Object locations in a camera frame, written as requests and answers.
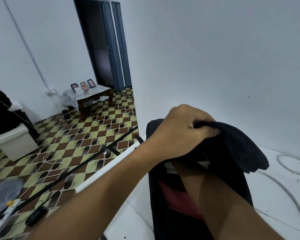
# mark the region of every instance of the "checkered floor tile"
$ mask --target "checkered floor tile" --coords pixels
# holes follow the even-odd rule
[[[28,199],[51,181],[56,180],[59,177],[58,174],[63,170],[68,172],[100,151],[101,148],[121,137],[123,133],[134,128],[137,125],[137,117],[132,88],[115,93],[113,100],[116,107],[109,107],[108,104],[100,102],[87,112],[86,120],[80,119],[79,112],[70,111],[71,119],[66,120],[65,125],[58,115],[36,123],[35,126],[40,133],[37,140],[40,148],[15,162],[10,161],[0,151],[0,181],[6,178],[21,177],[25,182],[21,193],[23,194],[27,190],[21,199]],[[122,153],[136,142],[136,139],[133,139],[135,134],[139,134],[137,129],[116,144],[115,149]],[[74,189],[79,184],[115,157],[115,154],[107,150],[105,154],[101,154],[54,186],[52,193],[57,192],[67,182],[45,203],[48,209],[47,216],[72,198],[75,193]],[[50,194],[50,192],[42,194],[17,214],[11,216],[0,232],[0,239],[23,240],[32,230],[25,225],[24,219],[41,202],[49,198]]]

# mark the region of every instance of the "lace tablecloth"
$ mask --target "lace tablecloth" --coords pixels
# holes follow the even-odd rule
[[[107,91],[111,88],[96,84],[94,88],[90,88],[89,91],[82,94],[76,94],[72,89],[64,91],[62,95],[62,101],[66,106],[72,106],[79,111],[78,100],[88,98],[92,95],[98,94],[100,92]]]

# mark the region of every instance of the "storage stool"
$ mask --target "storage stool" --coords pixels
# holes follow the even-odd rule
[[[0,149],[11,161],[16,161],[39,148],[28,131],[21,123],[17,128],[0,135]]]

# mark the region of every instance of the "table leg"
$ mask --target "table leg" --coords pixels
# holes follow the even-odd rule
[[[108,90],[108,96],[109,96],[109,100],[108,100],[109,105],[112,106],[112,107],[114,107],[116,104],[112,101],[112,99],[113,99],[113,91],[112,91],[112,89]]]
[[[84,103],[78,100],[78,106],[79,106],[80,117],[81,119],[85,120],[87,116],[85,115],[85,111],[84,111]]]

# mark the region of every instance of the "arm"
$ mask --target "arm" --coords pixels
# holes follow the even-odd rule
[[[193,128],[213,120],[189,105],[172,108],[155,133],[124,160],[47,218],[29,240],[99,239],[137,183],[156,164],[190,152],[218,130]]]
[[[240,195],[208,170],[172,164],[215,240],[283,240]]]

